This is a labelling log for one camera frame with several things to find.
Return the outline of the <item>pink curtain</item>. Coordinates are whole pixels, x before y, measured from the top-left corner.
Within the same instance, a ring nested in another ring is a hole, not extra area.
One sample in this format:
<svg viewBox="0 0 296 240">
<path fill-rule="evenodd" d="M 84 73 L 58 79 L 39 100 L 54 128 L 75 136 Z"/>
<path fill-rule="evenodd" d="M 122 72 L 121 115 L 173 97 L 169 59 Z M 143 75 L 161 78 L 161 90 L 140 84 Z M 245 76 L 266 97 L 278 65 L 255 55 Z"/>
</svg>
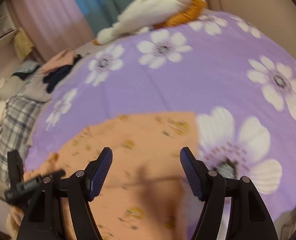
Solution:
<svg viewBox="0 0 296 240">
<path fill-rule="evenodd" d="M 95 35 L 75 0 L 7 0 L 11 16 L 45 61 Z"/>
</svg>

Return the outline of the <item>purple floral bed sheet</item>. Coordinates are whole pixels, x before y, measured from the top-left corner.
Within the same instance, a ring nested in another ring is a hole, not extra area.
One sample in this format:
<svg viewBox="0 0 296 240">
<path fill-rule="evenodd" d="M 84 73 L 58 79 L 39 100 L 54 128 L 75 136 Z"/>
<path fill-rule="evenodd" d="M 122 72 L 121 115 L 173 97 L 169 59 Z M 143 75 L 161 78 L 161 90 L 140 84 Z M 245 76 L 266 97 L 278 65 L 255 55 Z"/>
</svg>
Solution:
<svg viewBox="0 0 296 240">
<path fill-rule="evenodd" d="M 273 219 L 296 206 L 296 60 L 239 17 L 125 38 L 82 60 L 39 117 L 25 168 L 90 125 L 131 114 L 192 112 L 193 152 L 227 176 L 249 176 Z"/>
</svg>

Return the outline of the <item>white shelf cabinet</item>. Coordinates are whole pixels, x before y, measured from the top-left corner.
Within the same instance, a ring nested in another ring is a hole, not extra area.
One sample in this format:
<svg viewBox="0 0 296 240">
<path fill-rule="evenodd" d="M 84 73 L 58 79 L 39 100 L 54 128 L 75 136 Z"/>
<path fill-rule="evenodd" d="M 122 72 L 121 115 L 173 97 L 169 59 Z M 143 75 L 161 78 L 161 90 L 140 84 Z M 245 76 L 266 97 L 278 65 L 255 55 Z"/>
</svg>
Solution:
<svg viewBox="0 0 296 240">
<path fill-rule="evenodd" d="M 0 40 L 3 38 L 13 38 L 18 33 L 18 29 L 12 20 L 6 2 L 0 5 Z"/>
</svg>

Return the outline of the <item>dark navy garment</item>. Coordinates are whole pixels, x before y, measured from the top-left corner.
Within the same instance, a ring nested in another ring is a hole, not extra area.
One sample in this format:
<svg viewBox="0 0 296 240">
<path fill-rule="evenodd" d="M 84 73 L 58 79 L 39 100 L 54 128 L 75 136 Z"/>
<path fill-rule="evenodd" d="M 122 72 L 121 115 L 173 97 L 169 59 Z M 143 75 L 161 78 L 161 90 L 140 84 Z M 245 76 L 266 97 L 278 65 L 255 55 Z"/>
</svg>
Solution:
<svg viewBox="0 0 296 240">
<path fill-rule="evenodd" d="M 60 66 L 55 71 L 45 76 L 43 78 L 43 84 L 46 84 L 46 92 L 51 94 L 54 91 L 56 85 L 58 85 L 58 83 L 71 72 L 75 64 L 81 59 L 83 59 L 83 57 L 80 54 L 77 54 L 77 56 L 73 59 L 72 64 Z"/>
</svg>

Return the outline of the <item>white plush duck toy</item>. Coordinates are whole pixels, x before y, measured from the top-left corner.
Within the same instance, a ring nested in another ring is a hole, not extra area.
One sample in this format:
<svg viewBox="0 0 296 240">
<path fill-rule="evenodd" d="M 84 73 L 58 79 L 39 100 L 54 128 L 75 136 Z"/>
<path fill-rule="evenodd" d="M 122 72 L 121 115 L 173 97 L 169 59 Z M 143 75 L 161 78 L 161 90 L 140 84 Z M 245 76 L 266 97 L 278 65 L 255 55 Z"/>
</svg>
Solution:
<svg viewBox="0 0 296 240">
<path fill-rule="evenodd" d="M 98 32 L 93 44 L 104 45 L 124 35 L 186 24 L 197 19 L 206 7 L 205 0 L 134 0 L 111 27 Z"/>
</svg>

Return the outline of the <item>pink folded garment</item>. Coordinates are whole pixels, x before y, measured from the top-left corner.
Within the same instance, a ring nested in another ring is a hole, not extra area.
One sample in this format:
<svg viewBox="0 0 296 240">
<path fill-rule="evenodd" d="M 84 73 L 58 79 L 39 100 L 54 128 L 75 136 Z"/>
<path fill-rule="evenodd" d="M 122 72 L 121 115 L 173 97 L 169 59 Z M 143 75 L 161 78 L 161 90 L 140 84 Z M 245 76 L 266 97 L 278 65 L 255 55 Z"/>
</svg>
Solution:
<svg viewBox="0 0 296 240">
<path fill-rule="evenodd" d="M 77 54 L 71 49 L 64 49 L 47 61 L 39 70 L 40 74 L 50 74 L 65 65 L 72 65 Z"/>
</svg>

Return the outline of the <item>grey plaid blanket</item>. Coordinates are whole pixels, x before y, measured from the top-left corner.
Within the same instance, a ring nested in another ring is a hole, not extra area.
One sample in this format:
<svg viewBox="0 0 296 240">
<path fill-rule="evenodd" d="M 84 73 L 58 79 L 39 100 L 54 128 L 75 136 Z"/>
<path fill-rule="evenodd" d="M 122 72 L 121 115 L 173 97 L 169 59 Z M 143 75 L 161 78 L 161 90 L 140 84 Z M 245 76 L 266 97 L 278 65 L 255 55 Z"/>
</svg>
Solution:
<svg viewBox="0 0 296 240">
<path fill-rule="evenodd" d="M 6 102 L 0 124 L 0 200 L 9 187 L 7 154 L 17 150 L 23 161 L 33 146 L 36 121 L 52 99 L 51 94 L 29 96 L 26 92 L 11 97 Z"/>
</svg>

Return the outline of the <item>orange cartoon print baby garment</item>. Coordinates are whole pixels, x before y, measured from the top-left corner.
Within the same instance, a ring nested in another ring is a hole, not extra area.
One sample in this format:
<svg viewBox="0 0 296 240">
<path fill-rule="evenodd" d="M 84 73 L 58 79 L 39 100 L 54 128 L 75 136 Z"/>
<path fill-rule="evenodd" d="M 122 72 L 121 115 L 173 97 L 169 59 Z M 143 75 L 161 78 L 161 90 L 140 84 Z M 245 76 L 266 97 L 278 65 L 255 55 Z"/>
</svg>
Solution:
<svg viewBox="0 0 296 240">
<path fill-rule="evenodd" d="M 90 203 L 102 238 L 186 239 L 187 185 L 179 160 L 186 146 L 197 148 L 192 112 L 120 115 L 85 127 L 24 180 L 59 169 L 71 176 L 109 147 L 112 165 Z"/>
</svg>

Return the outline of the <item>grey pillow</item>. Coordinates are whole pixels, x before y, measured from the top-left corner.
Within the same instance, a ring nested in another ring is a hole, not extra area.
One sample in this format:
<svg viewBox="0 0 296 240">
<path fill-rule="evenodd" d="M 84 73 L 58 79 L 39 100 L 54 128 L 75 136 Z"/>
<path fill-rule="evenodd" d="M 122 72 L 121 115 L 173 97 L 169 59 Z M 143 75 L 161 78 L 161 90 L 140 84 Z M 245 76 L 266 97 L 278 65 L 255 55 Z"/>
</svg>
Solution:
<svg viewBox="0 0 296 240">
<path fill-rule="evenodd" d="M 0 101 L 8 100 L 17 95 L 27 84 L 18 76 L 10 77 L 4 85 L 0 88 Z"/>
</svg>

